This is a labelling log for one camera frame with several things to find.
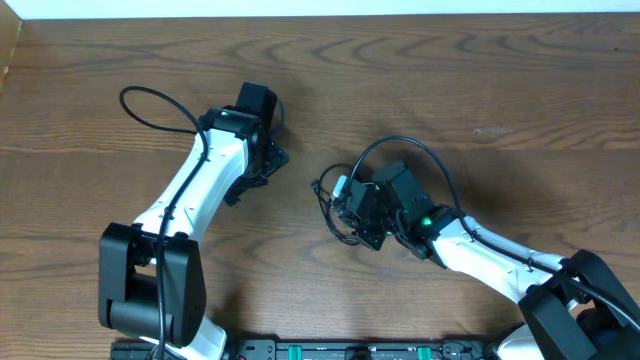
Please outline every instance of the white robotic arm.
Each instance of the white robotic arm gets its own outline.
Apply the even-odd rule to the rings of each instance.
[[[121,93],[121,103],[127,89]],[[176,104],[166,95],[158,96]],[[186,161],[158,200],[133,225],[107,227],[100,240],[98,313],[103,326],[158,343],[161,298],[166,347],[189,360],[220,359],[227,336],[205,316],[199,248],[223,199],[235,204],[241,193],[266,185],[267,178],[287,163],[286,153],[269,135],[276,104],[276,95],[266,86],[245,83],[235,106],[212,108],[200,117],[196,125],[207,143],[196,135]],[[123,108],[149,125],[124,103]],[[205,161],[203,146],[208,150]],[[166,230],[160,234],[163,226]],[[156,263],[160,239],[164,265],[157,270],[164,278],[162,292],[157,290],[157,278],[135,271],[135,266]]]
[[[431,154],[452,188],[456,207],[436,206],[402,161],[378,169],[369,182],[359,181],[355,176],[359,164],[388,140],[409,141]],[[314,183],[319,198],[321,181],[322,176]],[[640,316],[640,308],[599,257],[586,250],[571,258],[541,253],[484,228],[462,212],[446,168],[416,140],[390,136],[376,141],[356,162],[352,178],[342,176],[337,181],[332,195],[331,201],[320,198],[320,203],[338,240],[380,250],[385,238],[393,235],[417,258],[470,275],[518,304],[527,325],[495,344],[491,356],[612,359],[615,353],[622,356],[616,358],[626,359],[635,351],[630,339],[638,339],[634,317]],[[336,230],[326,215],[329,208],[353,229],[350,235]],[[571,316],[569,310],[575,305],[591,300],[596,305],[593,312],[581,314],[580,321]],[[609,341],[613,338],[619,343]]]

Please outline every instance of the wood grain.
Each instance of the wood grain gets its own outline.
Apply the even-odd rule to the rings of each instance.
[[[243,81],[287,106],[291,162],[222,206],[202,251],[208,314],[281,338],[492,337],[521,320],[475,280],[394,241],[348,248],[310,183],[389,134],[450,167],[467,211],[547,252],[600,254],[640,299],[640,15],[402,16],[27,22],[0,101],[0,358],[106,358],[98,239],[164,189],[192,138],[130,120],[119,90],[195,114]],[[187,126],[154,98],[141,116]],[[450,202],[417,150],[388,144]]]

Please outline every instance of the wooden table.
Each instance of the wooden table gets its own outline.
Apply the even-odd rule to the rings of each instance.
[[[291,162],[221,206],[201,249],[207,314],[281,338],[493,337],[517,307],[465,275],[333,240],[310,183],[374,140],[414,136],[464,207],[522,244],[597,252],[640,299],[640,15],[29,21],[0,101],[0,358],[106,358],[98,239],[157,198],[193,138],[120,108],[149,86],[196,115],[243,81],[287,106]],[[131,95],[144,118],[188,121]],[[451,199],[420,151],[388,144]]]

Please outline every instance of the green connector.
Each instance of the green connector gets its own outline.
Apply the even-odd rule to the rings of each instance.
[[[289,346],[289,360],[302,360],[302,347]]]
[[[432,360],[431,357],[431,348],[429,347],[419,347],[418,348],[418,360]]]

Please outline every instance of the black cable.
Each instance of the black cable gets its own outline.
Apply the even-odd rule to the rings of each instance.
[[[329,228],[331,235],[333,235],[333,237],[335,237],[345,245],[356,246],[359,244],[358,240],[353,236],[347,236],[343,234],[340,230],[338,230],[338,227],[334,224],[333,219],[331,219],[331,208],[333,206],[333,202],[331,201],[331,194],[322,187],[322,181],[324,180],[324,177],[329,173],[329,171],[340,167],[351,169],[352,166],[344,163],[329,166],[325,171],[322,172],[320,178],[318,178],[318,180],[312,184],[312,187],[314,193],[318,197],[320,211],[322,212],[322,216],[324,217],[324,221],[327,223],[327,228]],[[327,194],[329,198],[323,199],[322,193]]]
[[[131,110],[129,110],[129,108],[127,107],[127,105],[124,102],[124,95],[129,92],[129,91],[141,91],[141,92],[146,92],[152,95],[156,95],[160,98],[162,98],[163,100],[166,100],[167,102],[169,102],[171,105],[175,106],[178,110],[180,110],[189,120],[191,120],[191,123],[193,123],[193,126],[195,126],[196,131],[197,132],[193,132],[190,130],[184,130],[184,129],[174,129],[174,128],[166,128],[163,126],[157,126],[151,123],[148,123],[142,119],[140,119],[138,116],[136,116],[135,114],[133,114],[131,112]],[[189,173],[189,175],[187,175],[186,179],[184,180],[184,182],[182,183],[182,185],[180,185],[180,187],[178,188],[178,190],[176,191],[176,193],[173,195],[173,198],[171,199],[171,201],[169,202],[169,205],[164,209],[164,216],[162,217],[162,221],[160,222],[160,230],[158,233],[158,240],[156,243],[156,278],[157,278],[157,283],[158,283],[158,312],[159,312],[159,323],[160,323],[160,335],[158,337],[158,349],[157,349],[157,354],[159,355],[159,358],[161,360],[164,360],[164,353],[165,353],[165,346],[166,346],[166,309],[165,309],[165,301],[164,301],[164,275],[163,275],[163,267],[164,267],[164,236],[165,236],[165,232],[167,231],[167,226],[169,224],[169,221],[172,219],[172,214],[173,214],[173,210],[176,206],[176,204],[178,203],[178,200],[180,199],[180,196],[182,196],[182,194],[184,193],[184,191],[187,189],[187,187],[189,186],[189,184],[191,183],[191,180],[193,180],[193,178],[195,177],[196,173],[198,172],[198,170],[200,170],[200,168],[202,167],[202,165],[205,163],[205,161],[207,160],[207,156],[209,155],[209,144],[207,141],[207,137],[204,133],[204,130],[202,129],[202,126],[200,126],[200,123],[198,123],[198,120],[196,120],[196,118],[189,112],[189,110],[187,110],[184,106],[182,106],[180,103],[178,103],[177,101],[173,100],[172,98],[170,98],[169,96],[153,90],[153,89],[149,89],[143,86],[128,86],[124,89],[122,89],[122,91],[120,92],[120,105],[122,105],[122,108],[127,112],[127,114],[129,114],[132,118],[134,118],[135,120],[137,120],[138,122],[149,126],[151,128],[154,129],[158,129],[158,130],[164,130],[164,131],[171,131],[171,132],[182,132],[182,133],[189,133],[189,134],[199,134],[200,138],[202,139],[202,155],[200,156],[200,158],[198,159],[198,162],[196,163],[196,165],[193,167],[193,170],[191,170],[191,172]]]
[[[463,211],[460,205],[460,196],[458,195],[458,190],[455,186],[455,184],[453,183],[453,179],[451,178],[451,175],[449,174],[449,171],[447,170],[446,166],[444,165],[444,163],[442,162],[442,160],[440,160],[440,158],[438,157],[438,155],[436,155],[436,153],[431,150],[431,148],[429,148],[428,146],[422,144],[421,142],[419,142],[418,140],[415,140],[413,138],[407,137],[407,136],[398,136],[398,135],[393,135],[393,136],[387,136],[385,138],[382,138],[376,142],[374,142],[373,144],[369,145],[369,147],[362,153],[362,155],[360,155],[360,157],[358,158],[358,161],[356,161],[356,164],[353,166],[353,170],[351,171],[351,176],[349,177],[347,184],[345,186],[345,193],[348,195],[349,191],[351,189],[351,182],[355,176],[355,174],[358,171],[358,168],[360,167],[360,164],[362,164],[362,162],[364,161],[364,159],[367,157],[367,155],[369,154],[369,152],[371,150],[373,150],[376,146],[385,143],[387,141],[392,141],[392,140],[400,140],[400,141],[406,141],[406,142],[410,142],[414,145],[417,145],[418,147],[420,147],[421,149],[423,149],[425,152],[427,152],[432,158],[433,160],[435,160],[435,162],[438,164],[438,166],[440,167],[440,170],[442,170],[442,173],[444,174],[445,179],[447,180],[447,185],[449,186],[449,191],[451,192],[451,197],[453,197],[453,203],[455,205],[456,210],[458,211],[458,220],[460,221],[460,224],[462,225],[463,229],[469,234],[469,236],[471,236],[471,238],[473,240],[478,241],[479,243],[485,245],[486,247],[502,254],[505,255],[507,257],[510,257],[511,259],[514,259],[516,261],[522,262],[526,265],[528,265],[529,267],[544,271],[548,274],[551,274],[553,276],[557,276],[559,279],[561,279],[563,282],[565,282],[568,285],[573,286],[574,288],[576,288],[579,291],[582,291],[586,294],[588,294],[589,296],[591,296],[594,299],[597,299],[599,301],[601,301],[602,303],[604,303],[605,305],[609,306],[611,309],[614,309],[616,312],[618,312],[620,315],[622,315],[622,317],[624,317],[630,324],[631,326],[638,332],[640,333],[640,324],[638,324],[638,321],[630,315],[630,312],[628,310],[625,309],[625,307],[622,304],[619,304],[618,301],[616,301],[615,299],[612,299],[608,294],[605,294],[604,292],[594,288],[593,286],[581,283],[579,281],[574,280],[573,278],[571,278],[570,276],[561,273],[557,270],[551,269],[547,266],[544,266],[542,264],[538,264],[535,260],[533,260],[532,258],[524,258],[521,257],[517,254],[514,254],[506,249],[503,249],[497,245],[492,244],[491,242],[485,240],[482,238],[482,236],[480,236],[476,231],[471,230],[471,228],[469,227],[469,225],[467,224],[467,222],[464,219]]]
[[[169,103],[171,103],[171,105],[177,107],[180,111],[182,111],[183,114],[189,113],[189,111],[187,109],[184,108],[184,106],[180,105],[177,101],[173,100],[172,98],[168,97],[167,95],[157,91],[157,90],[153,90],[153,89],[149,89],[146,88],[144,86],[127,86],[126,88],[122,89],[122,91],[120,91],[120,106],[122,106],[122,109],[124,109],[124,111],[129,114],[129,116],[131,116],[134,120],[136,120],[137,122],[141,123],[142,125],[148,126],[152,129],[156,129],[156,130],[162,130],[162,131],[169,131],[169,132],[177,132],[177,133],[185,133],[185,134],[191,134],[191,135],[195,135],[197,134],[195,131],[193,130],[187,130],[187,129],[176,129],[176,128],[170,128],[170,127],[164,127],[164,126],[160,126],[160,125],[155,125],[152,124],[150,122],[147,122],[145,120],[142,120],[138,115],[134,114],[133,111],[131,111],[131,109],[129,109],[129,106],[127,106],[126,101],[124,100],[124,96],[130,92],[130,91],[142,91],[142,92],[146,92],[149,94],[153,94],[163,100],[168,101]]]
[[[449,185],[449,191],[451,191],[451,196],[453,197],[453,203],[456,207],[456,209],[460,210],[460,197],[458,196],[458,190],[455,187],[455,185],[453,184],[453,179],[451,178],[451,175],[449,175],[449,171],[447,170],[446,166],[444,166],[444,163],[442,162],[442,160],[440,160],[440,158],[438,157],[438,155],[436,155],[436,153],[431,150],[429,147],[427,147],[426,145],[424,145],[423,143],[419,142],[418,140],[412,139],[408,136],[399,136],[399,135],[392,135],[392,136],[387,136],[384,137],[376,142],[374,142],[373,144],[369,145],[369,147],[362,153],[362,155],[360,155],[360,157],[358,158],[358,161],[356,161],[356,164],[353,166],[353,170],[351,171],[351,176],[349,177],[349,179],[347,180],[347,184],[345,186],[345,193],[348,195],[349,191],[351,190],[351,182],[353,181],[358,168],[360,167],[360,164],[362,164],[362,161],[364,161],[364,159],[367,157],[367,155],[369,154],[369,152],[371,152],[371,150],[373,150],[376,146],[385,143],[387,141],[393,141],[393,140],[400,140],[400,141],[406,141],[406,142],[410,142],[414,145],[417,145],[418,147],[422,148],[422,150],[426,151],[429,155],[431,155],[431,157],[433,158],[433,160],[436,161],[436,163],[438,163],[438,166],[440,167],[440,170],[442,171],[442,173],[444,174],[444,177],[447,180],[447,184]]]

